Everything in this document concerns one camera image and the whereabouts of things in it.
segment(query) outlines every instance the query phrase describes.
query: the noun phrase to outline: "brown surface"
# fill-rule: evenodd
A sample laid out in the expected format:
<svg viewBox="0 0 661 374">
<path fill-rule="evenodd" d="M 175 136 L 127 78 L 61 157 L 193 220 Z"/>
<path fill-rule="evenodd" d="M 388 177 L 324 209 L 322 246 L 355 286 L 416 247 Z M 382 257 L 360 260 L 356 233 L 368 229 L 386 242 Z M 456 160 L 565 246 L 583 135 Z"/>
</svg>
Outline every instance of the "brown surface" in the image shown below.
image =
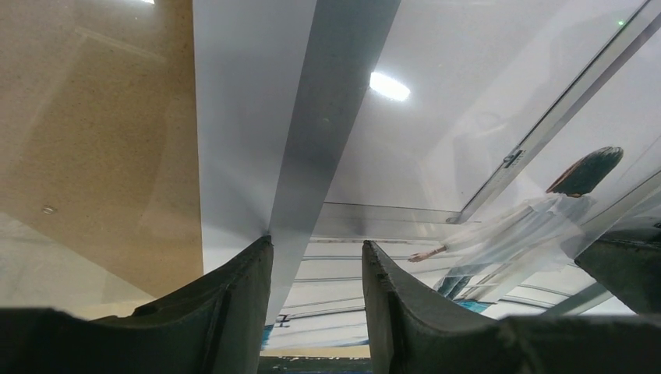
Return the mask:
<svg viewBox="0 0 661 374">
<path fill-rule="evenodd" d="M 159 297 L 202 248 L 192 3 L 155 2 L 0 3 L 0 206 Z"/>
</svg>

